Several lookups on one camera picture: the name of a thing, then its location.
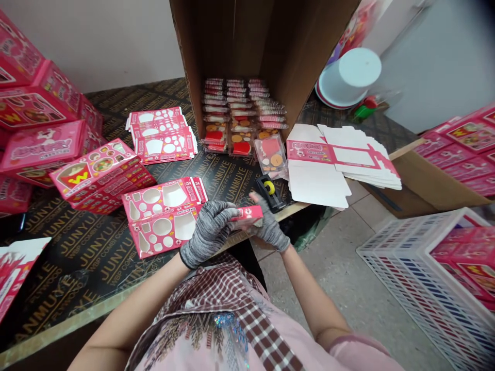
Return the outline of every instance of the floor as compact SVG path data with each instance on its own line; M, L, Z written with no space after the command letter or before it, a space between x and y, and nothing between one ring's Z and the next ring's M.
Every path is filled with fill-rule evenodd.
M405 370L452 370L450 363L357 255L356 247L394 216L358 182L351 184L351 190L350 207L332 216L318 237L300 253L301 257L340 307L349 325L378 339ZM253 248L272 302L308 330L280 256L255 243Z

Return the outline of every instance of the plaid apron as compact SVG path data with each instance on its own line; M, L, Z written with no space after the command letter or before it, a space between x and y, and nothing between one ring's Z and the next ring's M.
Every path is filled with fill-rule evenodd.
M237 317L266 370L303 370L302 363L249 295L246 280L269 300L258 281L228 253L209 262L212 266L199 267L174 290L153 324L139 338L126 371L136 368L168 319L183 314L217 312L231 312Z

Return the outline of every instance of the gloved hand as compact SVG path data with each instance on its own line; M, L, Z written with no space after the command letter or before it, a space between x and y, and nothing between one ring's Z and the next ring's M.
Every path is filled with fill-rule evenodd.
M261 206L263 210L263 225L261 227L249 226L247 232L260 237L270 245L275 247L275 250L282 252L287 250L290 245L290 238L288 238L280 229L278 222L275 220L275 216L270 211L270 207L263 197L256 192L251 192L249 197Z
M198 268L225 244L233 228L229 220L239 214L232 203L209 201L203 205L192 238L179 251L187 268Z

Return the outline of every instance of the white plastic bucket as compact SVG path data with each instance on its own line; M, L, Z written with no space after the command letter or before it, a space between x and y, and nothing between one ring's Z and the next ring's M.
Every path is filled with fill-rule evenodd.
M361 101L382 72L379 56L372 50L356 48L327 66L315 89L325 104L346 109Z

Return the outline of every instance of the white plastic crate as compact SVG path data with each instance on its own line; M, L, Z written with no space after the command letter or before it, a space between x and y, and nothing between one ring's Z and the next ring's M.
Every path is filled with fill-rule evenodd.
M432 251L454 228L488 226L468 208L397 220L356 251L457 370L493 370L495 316Z

